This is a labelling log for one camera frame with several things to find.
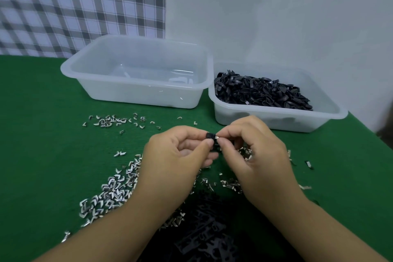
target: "plastic container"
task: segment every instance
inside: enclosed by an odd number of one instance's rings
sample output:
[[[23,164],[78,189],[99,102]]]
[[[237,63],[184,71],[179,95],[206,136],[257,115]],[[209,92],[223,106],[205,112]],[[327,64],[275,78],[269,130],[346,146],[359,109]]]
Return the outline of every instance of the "plastic container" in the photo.
[[[227,125],[238,118],[256,115],[271,129],[308,133],[330,119],[343,119],[348,115],[348,111],[332,101],[312,79],[312,76],[302,69],[250,63],[214,62],[215,76],[228,69],[241,76],[267,77],[272,80],[279,79],[285,84],[296,85],[300,88],[302,95],[310,100],[309,104],[314,110],[227,104],[215,96],[214,84],[211,84],[209,97],[214,102],[216,120],[220,124]]]
[[[213,82],[213,59],[198,45],[141,36],[106,35],[66,60],[96,100],[194,108]]]

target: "person's left hand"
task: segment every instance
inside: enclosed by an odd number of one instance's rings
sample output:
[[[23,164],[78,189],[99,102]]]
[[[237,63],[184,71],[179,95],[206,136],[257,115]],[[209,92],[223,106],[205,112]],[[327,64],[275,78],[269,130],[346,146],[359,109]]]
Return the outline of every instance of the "person's left hand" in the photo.
[[[205,139],[206,133],[181,125],[152,136],[143,151],[133,196],[169,217],[189,195],[199,169],[218,157],[210,152],[214,142]]]

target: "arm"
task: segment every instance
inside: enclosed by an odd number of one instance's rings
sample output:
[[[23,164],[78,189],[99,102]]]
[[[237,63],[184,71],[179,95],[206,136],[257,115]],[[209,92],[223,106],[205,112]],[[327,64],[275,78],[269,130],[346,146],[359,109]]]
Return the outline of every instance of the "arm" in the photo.
[[[299,189],[287,149],[255,116],[217,133],[223,155],[244,195],[277,227],[298,253],[314,261],[386,261],[356,235],[309,201]],[[235,146],[228,139],[235,140]],[[246,142],[253,154],[245,161],[235,148]]]
[[[138,184],[120,208],[80,230],[35,262],[136,261],[155,231],[186,199],[200,168],[209,166],[206,131],[177,126],[146,144]]]

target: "green table surface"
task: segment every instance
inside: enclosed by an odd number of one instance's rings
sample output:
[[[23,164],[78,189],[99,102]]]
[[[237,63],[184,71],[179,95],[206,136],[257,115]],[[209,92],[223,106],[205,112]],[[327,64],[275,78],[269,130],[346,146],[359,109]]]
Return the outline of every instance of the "green table surface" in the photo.
[[[115,168],[142,152],[157,133],[155,125],[167,130],[197,121],[199,128],[210,132],[222,128],[207,91],[192,110],[96,101],[76,79],[61,74],[63,61],[0,56],[1,261],[31,260],[58,244],[65,230],[79,230],[79,202],[99,193]],[[134,112],[146,116],[145,129],[129,123],[106,129],[93,125],[95,117],[88,121],[89,115],[130,118]],[[393,260],[393,151],[351,114],[312,133],[274,133],[292,150],[299,184],[312,186],[305,191],[307,197]],[[127,155],[114,158],[118,150]],[[219,158],[203,177],[219,182],[219,172],[233,176]],[[220,186],[215,191],[233,199],[236,208],[229,231],[243,243],[244,260],[255,253],[277,261],[299,259],[243,195]]]

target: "plaid curtain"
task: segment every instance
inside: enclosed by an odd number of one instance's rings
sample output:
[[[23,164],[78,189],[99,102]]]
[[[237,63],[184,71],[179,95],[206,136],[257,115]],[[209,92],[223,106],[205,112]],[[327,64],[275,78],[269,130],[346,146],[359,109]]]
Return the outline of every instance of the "plaid curtain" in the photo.
[[[68,58],[105,34],[164,31],[165,0],[0,0],[0,54]]]

